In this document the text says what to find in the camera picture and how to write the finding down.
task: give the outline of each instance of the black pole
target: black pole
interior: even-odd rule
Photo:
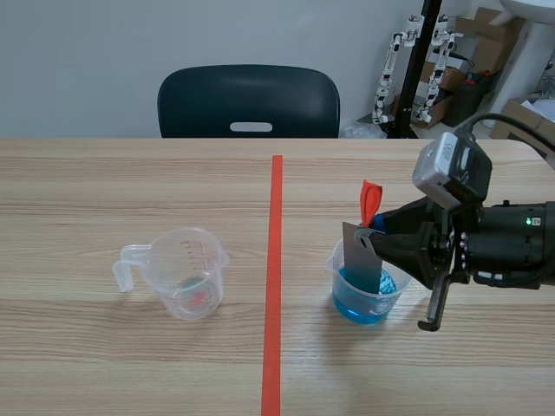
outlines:
[[[428,56],[428,49],[434,36],[435,23],[440,15],[442,0],[425,0],[422,7],[422,15],[424,16],[424,25],[419,39],[416,40],[413,52],[408,62],[407,75],[402,85],[401,99],[395,121],[385,127],[389,139],[417,139],[415,133],[410,128],[410,117],[413,112],[413,103],[415,102],[416,90],[424,63]]]

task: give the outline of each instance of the gray card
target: gray card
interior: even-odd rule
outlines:
[[[371,230],[343,223],[345,280],[359,290],[378,294],[382,280],[382,260],[369,240]]]

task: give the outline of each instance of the wooden table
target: wooden table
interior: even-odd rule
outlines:
[[[546,415],[555,289],[453,286],[440,332],[413,284],[382,325],[342,318],[324,263],[362,179],[382,209],[421,194],[423,140],[0,140],[0,414],[260,414],[271,156],[284,163],[282,414]],[[480,143],[489,203],[555,199],[533,150]],[[119,249],[184,226],[229,252],[215,315],[181,322],[145,283],[118,293]]]

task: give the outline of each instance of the black chair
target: black chair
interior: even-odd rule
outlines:
[[[224,65],[182,69],[158,97],[162,137],[336,138],[339,93],[311,69]],[[271,131],[234,131],[233,123],[269,123]]]

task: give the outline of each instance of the plastic measuring cup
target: plastic measuring cup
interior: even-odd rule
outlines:
[[[337,243],[326,265],[333,273],[333,301],[337,310],[358,323],[378,323],[385,319],[413,280],[401,269],[383,262],[380,294],[357,289],[344,278],[343,240]]]
[[[229,257],[210,232],[184,228],[158,237],[149,245],[129,245],[112,268],[121,292],[133,290],[132,267],[173,316],[196,320],[210,315],[224,295],[222,268]]]

